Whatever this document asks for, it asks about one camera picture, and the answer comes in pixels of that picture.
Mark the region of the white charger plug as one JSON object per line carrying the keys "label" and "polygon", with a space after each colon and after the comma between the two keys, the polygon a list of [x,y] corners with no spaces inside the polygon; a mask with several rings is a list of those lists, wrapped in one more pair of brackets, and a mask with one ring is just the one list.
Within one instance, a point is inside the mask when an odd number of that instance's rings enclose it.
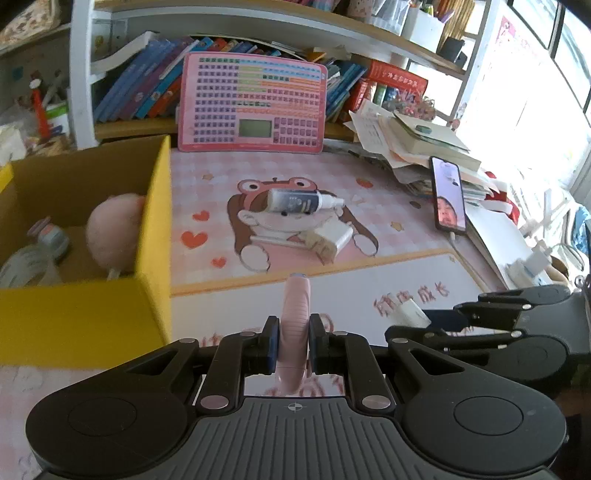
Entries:
{"label": "white charger plug", "polygon": [[392,322],[397,326],[428,328],[432,321],[413,299],[408,299],[394,308]]}

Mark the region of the yellow cardboard box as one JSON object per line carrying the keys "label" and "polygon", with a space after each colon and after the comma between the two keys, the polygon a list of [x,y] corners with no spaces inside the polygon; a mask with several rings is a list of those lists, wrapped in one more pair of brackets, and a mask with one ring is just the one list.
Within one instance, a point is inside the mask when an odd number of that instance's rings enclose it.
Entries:
{"label": "yellow cardboard box", "polygon": [[[152,136],[1,170],[1,260],[30,244],[49,218],[71,241],[60,281],[1,291],[1,362],[42,368],[108,369],[171,340],[170,140]],[[110,280],[91,258],[85,227],[111,196],[145,200],[129,275]]]}

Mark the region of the white tape roll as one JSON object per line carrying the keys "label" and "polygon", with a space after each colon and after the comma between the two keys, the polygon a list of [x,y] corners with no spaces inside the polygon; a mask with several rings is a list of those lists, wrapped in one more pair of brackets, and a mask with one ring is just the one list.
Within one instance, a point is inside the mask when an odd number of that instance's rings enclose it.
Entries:
{"label": "white tape roll", "polygon": [[61,283],[53,257],[46,247],[28,245],[19,249],[2,265],[2,289],[50,286]]}

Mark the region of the pink learning tablet board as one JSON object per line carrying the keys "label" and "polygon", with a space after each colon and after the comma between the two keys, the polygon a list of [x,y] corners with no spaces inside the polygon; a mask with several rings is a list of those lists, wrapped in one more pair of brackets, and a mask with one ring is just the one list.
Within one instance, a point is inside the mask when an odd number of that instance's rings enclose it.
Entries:
{"label": "pink learning tablet board", "polygon": [[182,152],[318,154],[325,138],[328,69],[287,58],[191,52],[177,115]]}

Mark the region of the red books row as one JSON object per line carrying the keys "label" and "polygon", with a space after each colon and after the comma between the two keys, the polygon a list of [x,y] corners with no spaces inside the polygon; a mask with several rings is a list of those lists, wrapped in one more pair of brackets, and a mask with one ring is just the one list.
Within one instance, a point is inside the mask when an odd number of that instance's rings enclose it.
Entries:
{"label": "red books row", "polygon": [[353,111],[361,107],[363,99],[383,106],[398,96],[410,102],[421,100],[427,91],[427,79],[398,66],[362,56],[353,56],[353,63],[365,68],[353,88]]}

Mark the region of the stack of papers and books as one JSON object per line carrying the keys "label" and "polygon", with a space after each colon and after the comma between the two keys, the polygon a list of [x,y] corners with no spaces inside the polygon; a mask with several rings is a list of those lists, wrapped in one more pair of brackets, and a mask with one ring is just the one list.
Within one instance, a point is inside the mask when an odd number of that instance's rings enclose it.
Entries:
{"label": "stack of papers and books", "polygon": [[449,128],[400,113],[393,113],[363,100],[356,112],[349,111],[346,127],[353,131],[363,150],[382,155],[393,169],[407,165],[429,167],[432,156],[460,168],[461,178],[480,185],[487,193],[499,193],[496,180],[481,167],[481,161]]}

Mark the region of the pink handle tool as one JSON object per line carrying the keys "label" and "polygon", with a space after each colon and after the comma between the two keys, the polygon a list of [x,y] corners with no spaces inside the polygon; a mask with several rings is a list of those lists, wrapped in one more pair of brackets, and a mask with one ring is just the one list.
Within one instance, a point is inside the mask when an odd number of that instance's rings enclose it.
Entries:
{"label": "pink handle tool", "polygon": [[287,278],[280,315],[280,344],[276,377],[281,395],[294,395],[307,370],[308,320],[311,315],[311,284],[307,276]]}

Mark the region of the white shelf frame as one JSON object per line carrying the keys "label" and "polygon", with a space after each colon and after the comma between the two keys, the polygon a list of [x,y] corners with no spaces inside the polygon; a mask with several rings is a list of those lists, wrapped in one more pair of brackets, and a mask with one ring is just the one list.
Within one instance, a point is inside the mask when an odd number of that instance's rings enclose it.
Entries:
{"label": "white shelf frame", "polygon": [[92,116],[93,83],[104,78],[92,64],[93,26],[104,23],[108,37],[128,39],[151,30],[166,37],[200,35],[252,38],[259,42],[345,48],[350,54],[385,63],[398,59],[431,68],[461,82],[454,106],[442,119],[458,117],[474,88],[494,30],[498,2],[485,4],[472,57],[466,68],[399,35],[352,18],[287,1],[76,1],[70,22],[69,67],[72,128],[77,145],[96,145]]}

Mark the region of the row of blue books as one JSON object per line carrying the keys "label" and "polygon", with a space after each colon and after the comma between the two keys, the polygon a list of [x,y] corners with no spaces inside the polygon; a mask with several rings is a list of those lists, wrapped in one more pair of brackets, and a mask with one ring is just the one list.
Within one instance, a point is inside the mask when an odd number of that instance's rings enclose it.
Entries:
{"label": "row of blue books", "polygon": [[127,63],[93,111],[95,123],[143,119],[181,76],[183,55],[192,51],[263,53],[255,43],[222,37],[150,40]]}

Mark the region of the white eraser block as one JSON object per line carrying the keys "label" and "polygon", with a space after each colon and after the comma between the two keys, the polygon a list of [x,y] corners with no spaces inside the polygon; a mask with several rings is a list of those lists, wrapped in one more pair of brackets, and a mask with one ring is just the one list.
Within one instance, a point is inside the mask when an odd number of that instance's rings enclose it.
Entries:
{"label": "white eraser block", "polygon": [[339,218],[329,218],[305,233],[304,245],[318,256],[322,264],[332,264],[353,239],[353,225]]}

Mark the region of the black smartphone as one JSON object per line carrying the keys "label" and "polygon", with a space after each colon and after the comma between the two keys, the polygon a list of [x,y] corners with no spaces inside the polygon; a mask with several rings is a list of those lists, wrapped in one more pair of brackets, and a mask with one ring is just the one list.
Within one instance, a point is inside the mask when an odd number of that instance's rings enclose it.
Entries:
{"label": "black smartphone", "polygon": [[467,217],[459,167],[447,160],[430,158],[436,227],[441,231],[465,234]]}

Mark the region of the pink fluffy pompom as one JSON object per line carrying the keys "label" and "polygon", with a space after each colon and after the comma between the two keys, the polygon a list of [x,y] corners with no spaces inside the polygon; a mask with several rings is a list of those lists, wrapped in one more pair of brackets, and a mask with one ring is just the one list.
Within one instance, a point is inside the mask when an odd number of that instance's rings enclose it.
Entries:
{"label": "pink fluffy pompom", "polygon": [[111,196],[94,208],[86,225],[86,244],[96,264],[122,273],[132,269],[143,218],[145,197]]}

